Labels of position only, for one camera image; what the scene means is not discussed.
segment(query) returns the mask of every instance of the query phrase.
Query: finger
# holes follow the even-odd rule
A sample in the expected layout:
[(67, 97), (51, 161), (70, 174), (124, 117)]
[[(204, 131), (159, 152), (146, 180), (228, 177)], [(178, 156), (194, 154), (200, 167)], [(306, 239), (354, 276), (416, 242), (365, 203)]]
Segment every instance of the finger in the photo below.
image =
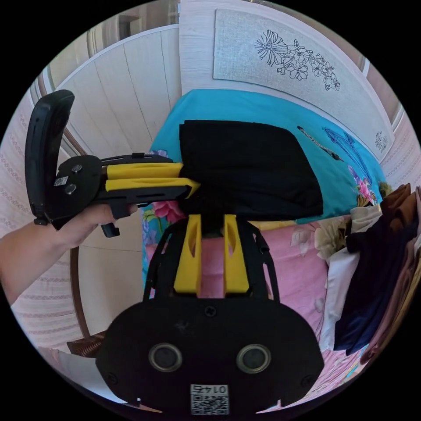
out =
[(128, 207), (128, 211), (130, 212), (130, 214), (131, 214), (131, 215), (132, 215), (133, 213), (137, 212), (137, 209), (138, 209), (138, 207), (137, 207), (137, 205), (136, 205), (136, 204), (130, 205), (130, 206)]

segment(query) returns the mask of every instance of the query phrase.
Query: embroidered flower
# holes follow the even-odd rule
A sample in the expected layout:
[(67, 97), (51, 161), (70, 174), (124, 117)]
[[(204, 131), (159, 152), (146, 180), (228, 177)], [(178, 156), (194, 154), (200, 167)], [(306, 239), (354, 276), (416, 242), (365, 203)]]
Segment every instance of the embroidered flower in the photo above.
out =
[(157, 218), (166, 218), (170, 224), (174, 224), (186, 217), (183, 212), (181, 212), (178, 203), (175, 200), (154, 202), (152, 203), (152, 209)]

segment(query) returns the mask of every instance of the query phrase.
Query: floral line drawing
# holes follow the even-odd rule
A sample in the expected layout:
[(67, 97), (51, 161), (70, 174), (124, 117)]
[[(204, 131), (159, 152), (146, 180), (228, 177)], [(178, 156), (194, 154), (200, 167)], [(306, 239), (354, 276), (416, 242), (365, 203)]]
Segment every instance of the floral line drawing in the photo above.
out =
[(387, 136), (382, 136), (382, 132), (377, 132), (376, 133), (376, 148), (380, 151), (383, 152), (386, 149), (388, 143), (388, 139)]
[(270, 67), (276, 65), (281, 75), (289, 72), (291, 79), (307, 79), (310, 67), (315, 77), (323, 77), (327, 91), (339, 91), (341, 87), (333, 72), (335, 68), (322, 55), (307, 50), (296, 39), (293, 45), (287, 45), (276, 32), (268, 29), (256, 40), (254, 47), (257, 48), (259, 58), (266, 58), (266, 64)]

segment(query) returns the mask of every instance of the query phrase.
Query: brown clothing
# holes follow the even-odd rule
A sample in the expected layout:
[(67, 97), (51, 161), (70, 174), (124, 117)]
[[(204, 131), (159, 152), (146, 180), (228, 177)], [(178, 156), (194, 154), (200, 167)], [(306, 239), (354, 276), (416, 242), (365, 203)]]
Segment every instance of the brown clothing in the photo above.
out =
[(417, 213), (417, 196), (415, 192), (411, 194), (411, 185), (405, 184), (386, 196), (380, 207), (391, 232), (397, 234), (414, 220)]

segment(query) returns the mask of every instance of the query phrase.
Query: qr code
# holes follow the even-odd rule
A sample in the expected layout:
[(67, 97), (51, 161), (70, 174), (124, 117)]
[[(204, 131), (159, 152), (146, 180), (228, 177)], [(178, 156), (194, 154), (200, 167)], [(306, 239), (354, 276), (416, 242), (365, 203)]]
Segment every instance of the qr code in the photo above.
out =
[(228, 396), (192, 395), (192, 415), (228, 415)]
[(229, 397), (226, 385), (192, 385), (192, 415), (228, 415)]
[(67, 183), (67, 179), (68, 177), (60, 177), (57, 178), (56, 181), (54, 182), (54, 186), (64, 186)]

